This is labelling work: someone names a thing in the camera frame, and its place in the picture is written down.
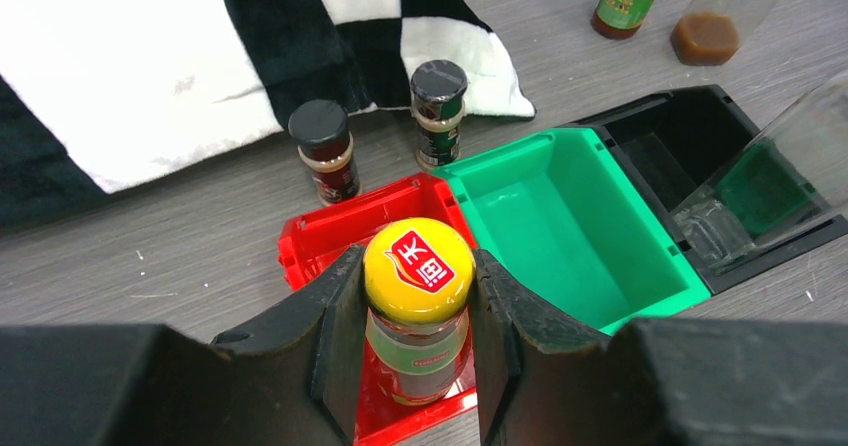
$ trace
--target clear plastic cup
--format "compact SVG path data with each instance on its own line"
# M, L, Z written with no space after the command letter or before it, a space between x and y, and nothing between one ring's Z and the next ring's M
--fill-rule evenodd
M671 33L681 63L718 66L736 54L779 0L692 0Z
M848 210L848 71L803 95L672 215L715 272Z

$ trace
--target gray wood grain surface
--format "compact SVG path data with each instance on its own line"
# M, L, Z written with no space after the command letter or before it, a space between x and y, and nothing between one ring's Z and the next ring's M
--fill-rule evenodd
M597 0L467 0L513 55L532 122L471 118L472 155L655 90L716 82L764 126L848 68L848 0L781 0L721 68L681 66L668 35L689 0L658 0L633 39L589 27ZM418 171L408 114L356 117L366 187ZM320 206L282 135L61 223L0 237L0 323L167 322L208 341L289 294L276 260L283 222ZM848 239L831 243L686 313L848 319ZM478 444L472 412L407 444Z

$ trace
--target green bin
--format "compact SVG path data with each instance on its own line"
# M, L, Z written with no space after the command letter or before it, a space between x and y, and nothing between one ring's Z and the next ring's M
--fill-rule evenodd
M591 129L544 131L432 174L447 181L480 248L605 333L710 297Z

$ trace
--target black and white cloth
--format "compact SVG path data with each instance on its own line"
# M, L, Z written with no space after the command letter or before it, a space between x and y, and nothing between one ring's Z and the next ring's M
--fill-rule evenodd
M0 223L257 141L307 100L407 108L431 59L465 69L469 114L534 116L463 0L0 0Z

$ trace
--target yellow bottle cap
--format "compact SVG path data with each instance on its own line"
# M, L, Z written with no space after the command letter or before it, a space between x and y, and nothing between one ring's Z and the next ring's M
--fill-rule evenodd
M474 280L474 256L453 228L429 218L396 221L365 250L365 292L387 319L432 324L458 313Z

